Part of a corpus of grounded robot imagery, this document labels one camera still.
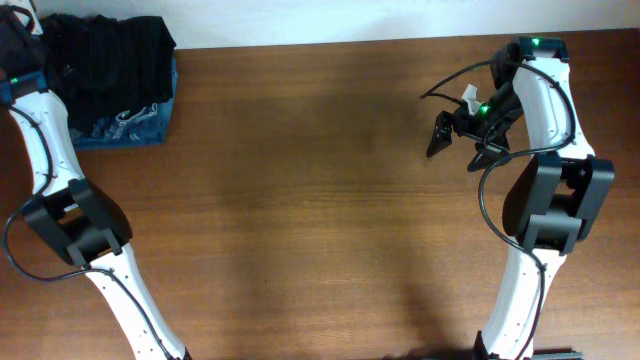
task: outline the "black garment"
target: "black garment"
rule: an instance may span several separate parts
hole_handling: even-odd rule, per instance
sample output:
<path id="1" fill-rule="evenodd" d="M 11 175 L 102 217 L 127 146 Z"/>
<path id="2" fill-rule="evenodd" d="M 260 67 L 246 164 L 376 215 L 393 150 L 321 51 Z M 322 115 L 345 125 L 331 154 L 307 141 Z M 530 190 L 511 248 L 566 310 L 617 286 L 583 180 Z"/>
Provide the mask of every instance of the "black garment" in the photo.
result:
<path id="1" fill-rule="evenodd" d="M 176 43 L 161 17 L 124 21 L 54 14 L 41 21 L 52 90 L 69 112 L 69 127 L 91 131 L 95 121 L 173 97 Z"/>

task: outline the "white wall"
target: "white wall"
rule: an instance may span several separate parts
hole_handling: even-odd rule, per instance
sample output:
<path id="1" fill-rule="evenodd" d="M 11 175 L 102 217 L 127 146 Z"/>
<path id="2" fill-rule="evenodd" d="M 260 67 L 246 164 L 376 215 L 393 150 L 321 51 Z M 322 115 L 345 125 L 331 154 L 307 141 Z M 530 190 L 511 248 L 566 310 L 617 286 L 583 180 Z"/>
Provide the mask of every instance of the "white wall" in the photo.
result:
<path id="1" fill-rule="evenodd" d="M 35 0 L 60 12 L 164 17 L 179 48 L 640 26 L 639 0 Z"/>

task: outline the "clothing pile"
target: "clothing pile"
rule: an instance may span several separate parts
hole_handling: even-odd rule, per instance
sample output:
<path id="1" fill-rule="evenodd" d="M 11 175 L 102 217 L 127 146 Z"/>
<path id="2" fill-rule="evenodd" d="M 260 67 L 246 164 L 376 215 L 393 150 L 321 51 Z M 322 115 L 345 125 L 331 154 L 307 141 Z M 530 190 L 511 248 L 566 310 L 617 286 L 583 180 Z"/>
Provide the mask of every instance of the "clothing pile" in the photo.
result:
<path id="1" fill-rule="evenodd" d="M 76 149 L 164 141 L 177 71 L 176 43 L 161 17 L 54 14 L 41 24 L 50 87 L 67 107 Z"/>

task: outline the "wooden table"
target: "wooden table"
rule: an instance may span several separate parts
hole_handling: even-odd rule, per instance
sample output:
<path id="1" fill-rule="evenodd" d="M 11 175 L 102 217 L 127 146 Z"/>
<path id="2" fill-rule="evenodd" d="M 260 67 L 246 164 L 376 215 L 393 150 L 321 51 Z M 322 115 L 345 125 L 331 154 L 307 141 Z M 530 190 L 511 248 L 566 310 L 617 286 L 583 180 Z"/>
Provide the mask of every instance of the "wooden table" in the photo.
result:
<path id="1" fill-rule="evenodd" d="M 561 34 L 571 90 L 616 180 L 589 238 L 545 305 L 536 348 L 589 359 L 640 354 L 640 34 Z M 88 151 L 85 174 L 134 229 L 140 271 L 195 359 L 372 359 L 466 348 L 487 321 L 507 249 L 477 204 L 473 144 L 427 159 L 434 83 L 487 59 L 510 36 L 178 51 L 166 144 Z M 486 99 L 488 69 L 467 83 Z M 29 194 L 14 125 L 0 123 L 0 215 Z M 524 121 L 512 148 L 528 146 Z M 526 159 L 497 170 L 490 213 Z M 19 260 L 69 270 L 21 222 Z M 40 285 L 0 261 L 3 359 L 133 359 L 86 279 Z"/>

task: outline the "blue fabric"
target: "blue fabric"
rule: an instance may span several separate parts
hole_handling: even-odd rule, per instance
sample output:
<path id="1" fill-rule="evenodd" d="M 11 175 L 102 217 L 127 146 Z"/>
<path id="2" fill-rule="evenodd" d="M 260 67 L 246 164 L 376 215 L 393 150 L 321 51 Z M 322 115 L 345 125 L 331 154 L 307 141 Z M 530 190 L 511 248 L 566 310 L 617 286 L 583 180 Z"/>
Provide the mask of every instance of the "blue fabric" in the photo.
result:
<path id="1" fill-rule="evenodd" d="M 101 118 L 96 121 L 90 134 L 82 134 L 69 129 L 71 142 L 76 150 L 110 149 L 163 143 L 171 119 L 173 99 L 178 85 L 176 60 L 172 65 L 173 98 L 166 103 L 151 104 L 137 114 L 129 111 L 113 118 Z"/>

